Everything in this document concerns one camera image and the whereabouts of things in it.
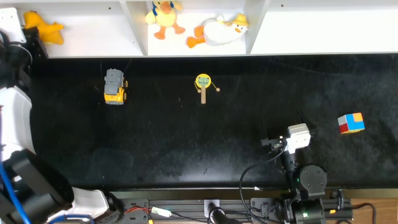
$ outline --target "wooden handle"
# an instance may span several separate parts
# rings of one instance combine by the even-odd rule
[[[206,104],[206,86],[201,86],[200,103]]]

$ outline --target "yellow hat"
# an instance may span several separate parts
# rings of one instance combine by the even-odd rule
[[[241,26],[249,26],[249,23],[246,20],[246,16],[244,14],[239,14],[238,16],[236,16],[236,19],[234,21],[232,21],[232,23],[235,23],[235,24],[241,25]]]

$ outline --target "blue scarf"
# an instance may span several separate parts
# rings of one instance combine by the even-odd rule
[[[152,8],[152,12],[154,13],[154,15],[155,16],[157,16],[157,12],[156,12],[156,6],[155,6],[155,3],[152,1],[152,5],[153,5],[153,8]],[[172,9],[174,8],[174,4],[173,4],[173,2],[170,2],[170,6],[172,7]]]

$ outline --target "blue cable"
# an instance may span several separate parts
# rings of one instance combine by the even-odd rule
[[[68,218],[79,218],[79,219],[87,218],[90,220],[91,224],[95,224],[93,218],[89,215],[60,215],[51,220],[49,224],[54,224],[61,221],[67,221]]]
[[[7,188],[8,194],[10,195],[10,198],[11,198],[12,202],[14,203],[15,207],[17,208],[17,211],[19,212],[19,215],[21,216],[22,220],[24,221],[25,224],[30,224],[29,217],[26,215],[24,208],[22,207],[17,196],[15,195],[14,188],[12,188],[11,181],[8,179],[6,170],[4,170],[4,167],[2,166],[1,161],[0,161],[0,175],[1,175],[2,181],[4,182],[4,185]]]

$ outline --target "blue cube face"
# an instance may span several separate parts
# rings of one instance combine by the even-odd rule
[[[363,121],[355,122],[353,114],[347,114],[346,119],[350,131],[365,129],[365,123]]]

